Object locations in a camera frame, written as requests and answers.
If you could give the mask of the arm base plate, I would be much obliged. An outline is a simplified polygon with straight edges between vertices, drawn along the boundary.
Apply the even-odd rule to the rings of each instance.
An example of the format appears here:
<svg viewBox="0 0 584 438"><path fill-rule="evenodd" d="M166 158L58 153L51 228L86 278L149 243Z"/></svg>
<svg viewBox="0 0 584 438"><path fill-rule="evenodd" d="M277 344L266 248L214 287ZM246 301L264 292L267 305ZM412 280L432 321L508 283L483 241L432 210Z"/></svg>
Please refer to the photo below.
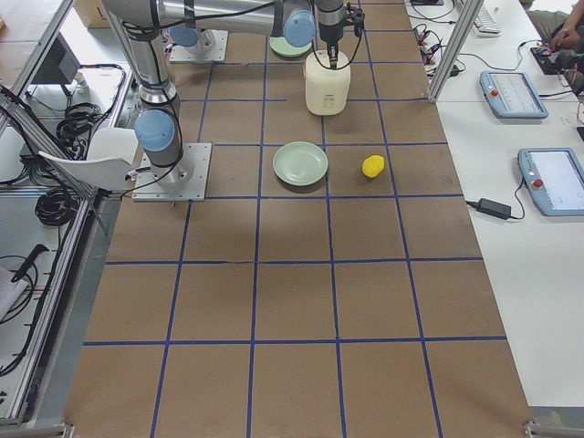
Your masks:
<svg viewBox="0 0 584 438"><path fill-rule="evenodd" d="M182 202L205 199L212 144L185 143L182 159L168 173L167 169L153 167L144 152L141 167L150 167L140 172L130 195L136 202Z"/></svg>
<svg viewBox="0 0 584 438"><path fill-rule="evenodd" d="M173 64L224 62L227 31L175 26L170 29L169 36L173 42L170 54Z"/></svg>

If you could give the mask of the person hand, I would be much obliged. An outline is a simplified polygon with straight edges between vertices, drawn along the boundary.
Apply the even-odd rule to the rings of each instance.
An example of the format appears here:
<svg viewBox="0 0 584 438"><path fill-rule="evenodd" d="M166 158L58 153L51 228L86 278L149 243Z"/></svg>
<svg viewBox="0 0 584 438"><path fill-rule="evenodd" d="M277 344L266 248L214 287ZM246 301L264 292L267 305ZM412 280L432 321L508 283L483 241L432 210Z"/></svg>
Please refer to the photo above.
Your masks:
<svg viewBox="0 0 584 438"><path fill-rule="evenodd" d="M575 29L562 28L551 39L552 50L574 49L580 41L580 35Z"/></svg>

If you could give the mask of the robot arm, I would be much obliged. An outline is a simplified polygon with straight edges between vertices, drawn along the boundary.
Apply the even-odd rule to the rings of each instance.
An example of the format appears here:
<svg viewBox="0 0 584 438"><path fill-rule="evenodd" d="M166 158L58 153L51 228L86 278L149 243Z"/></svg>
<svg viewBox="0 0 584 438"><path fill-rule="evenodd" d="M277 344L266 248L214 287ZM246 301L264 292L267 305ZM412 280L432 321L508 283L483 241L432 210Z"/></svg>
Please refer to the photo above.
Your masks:
<svg viewBox="0 0 584 438"><path fill-rule="evenodd" d="M216 44L212 30L198 29L186 26L174 26L169 30L173 42L194 54L211 51Z"/></svg>
<svg viewBox="0 0 584 438"><path fill-rule="evenodd" d="M339 41L350 23L349 8L341 1L106 1L103 6L121 27L120 39L129 47L139 80L142 112L134 131L155 183L166 189L186 184L193 165L184 156L178 90L164 65L164 30L181 27L283 37L294 47L320 37L335 68Z"/></svg>

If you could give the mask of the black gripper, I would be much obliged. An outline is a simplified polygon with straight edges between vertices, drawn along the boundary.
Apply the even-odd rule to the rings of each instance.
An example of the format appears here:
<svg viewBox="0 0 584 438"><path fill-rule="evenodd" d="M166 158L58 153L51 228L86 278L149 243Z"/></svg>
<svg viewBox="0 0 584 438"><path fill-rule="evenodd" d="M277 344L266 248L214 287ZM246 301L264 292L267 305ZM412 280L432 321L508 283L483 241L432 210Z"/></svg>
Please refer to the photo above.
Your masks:
<svg viewBox="0 0 584 438"><path fill-rule="evenodd" d="M328 45L330 69L336 69L339 59L338 43L343 34L343 1L317 0L318 32L321 40Z"/></svg>

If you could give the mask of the green plate near arm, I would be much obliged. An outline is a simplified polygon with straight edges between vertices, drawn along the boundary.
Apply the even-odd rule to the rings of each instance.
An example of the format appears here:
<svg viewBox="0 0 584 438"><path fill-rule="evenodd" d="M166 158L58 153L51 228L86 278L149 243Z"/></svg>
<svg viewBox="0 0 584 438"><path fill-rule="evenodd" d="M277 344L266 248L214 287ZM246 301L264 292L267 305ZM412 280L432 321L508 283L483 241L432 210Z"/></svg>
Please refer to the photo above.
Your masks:
<svg viewBox="0 0 584 438"><path fill-rule="evenodd" d="M272 166L282 182L294 186L309 186L325 176L329 160L318 145L307 141L292 141L277 149Z"/></svg>
<svg viewBox="0 0 584 438"><path fill-rule="evenodd" d="M276 55L285 58L301 57L311 50L311 44L295 47L289 44L284 37L270 37L269 46Z"/></svg>

